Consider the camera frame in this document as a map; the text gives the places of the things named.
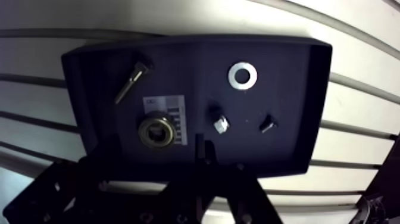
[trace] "slatwall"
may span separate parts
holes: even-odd
[[[12,150],[31,151],[74,161],[85,155],[60,60],[74,48],[143,37],[130,32],[310,36],[332,44],[333,59],[309,171],[260,179],[260,184],[277,207],[347,206],[302,213],[278,209],[285,223],[348,223],[357,212],[348,205],[360,200],[400,130],[400,12],[378,0],[293,0],[280,9],[281,1],[255,1],[2,0],[7,7],[0,8],[1,153],[25,157]],[[325,21],[335,18],[360,29],[392,51],[290,13],[302,8],[315,14],[301,5],[328,15]],[[1,173],[12,179],[12,172]],[[113,184],[143,191],[164,187]],[[226,214],[214,210],[204,222],[232,223]]]

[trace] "metal washer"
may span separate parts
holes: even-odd
[[[239,83],[236,80],[236,73],[244,69],[249,73],[249,80],[246,83]],[[257,70],[255,67],[247,62],[238,62],[229,69],[228,72],[228,81],[232,87],[238,90],[247,90],[254,86],[255,82],[257,81]]]

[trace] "black plastic panel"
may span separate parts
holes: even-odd
[[[169,181],[195,158],[194,138],[214,142],[220,163],[243,163],[259,177],[304,173],[313,152],[329,78],[332,47],[308,38],[205,35],[156,38],[79,48],[63,55],[65,79],[88,152],[118,133],[124,151],[115,179]],[[114,98],[137,60],[154,70],[119,105]],[[233,89],[227,72],[247,61],[258,72],[247,91]],[[138,137],[143,97],[184,95],[188,145],[150,150]],[[218,134],[208,115],[219,104],[230,128]],[[259,131],[266,115],[279,127]]]

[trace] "label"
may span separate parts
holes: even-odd
[[[175,125],[176,137],[174,144],[187,145],[188,135],[186,131],[185,96],[158,96],[143,97],[145,113],[162,111],[171,116]]]

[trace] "black metal bracket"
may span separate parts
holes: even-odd
[[[54,163],[4,209],[10,224],[178,223],[201,220],[214,197],[226,197],[236,223],[282,223],[255,175],[242,164],[221,166],[211,141],[196,135],[192,175],[158,195],[102,190],[121,156],[117,135],[78,163]],[[74,205],[66,209],[74,200]]]

